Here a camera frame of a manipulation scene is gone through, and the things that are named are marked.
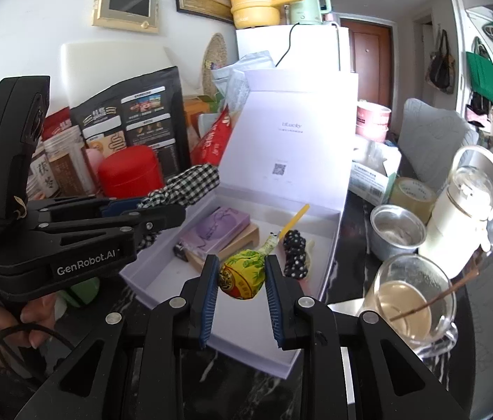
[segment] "white carton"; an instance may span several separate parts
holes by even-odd
[[[401,159],[397,147],[355,136],[349,190],[373,205],[385,203]]]
[[[223,206],[249,213],[264,241],[310,203],[296,225],[315,241],[311,270],[301,286],[317,299],[325,294],[348,189],[357,75],[269,69],[247,71],[246,76],[251,92],[219,167],[221,185],[186,210],[180,228],[164,231],[121,272],[150,308],[178,295],[187,279],[198,276],[174,257],[172,248],[184,231]],[[334,110],[338,98],[340,112]],[[283,266],[282,250],[275,253]],[[277,347],[265,286],[252,300],[219,291],[208,344],[282,378],[298,355]]]

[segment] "red package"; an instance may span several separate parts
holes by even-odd
[[[42,140],[47,140],[56,134],[70,128],[72,126],[69,118],[69,107],[65,107],[44,119],[44,127],[42,130]]]
[[[226,106],[212,128],[203,136],[192,150],[192,164],[211,164],[219,166],[227,143],[231,137],[231,118],[229,108]]]

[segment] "human hand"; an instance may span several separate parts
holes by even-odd
[[[50,329],[54,328],[56,319],[54,316],[54,305],[56,294],[52,293],[36,300],[28,302],[21,311],[21,322],[28,324],[35,322]],[[5,308],[0,306],[0,330],[17,325],[18,321]],[[6,341],[9,345],[18,347],[37,347],[48,339],[48,335],[42,331],[32,330],[30,332],[20,331],[9,335]]]

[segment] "mint green electric kettle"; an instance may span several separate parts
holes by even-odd
[[[290,24],[300,23],[302,25],[322,24],[322,14],[332,11],[330,0],[324,0],[326,8],[320,9],[320,0],[302,0],[291,3],[289,7]]]

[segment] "adhesive tape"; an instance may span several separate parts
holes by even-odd
[[[396,180],[390,195],[392,205],[410,210],[424,224],[429,221],[436,200],[437,195],[429,186],[406,177]]]

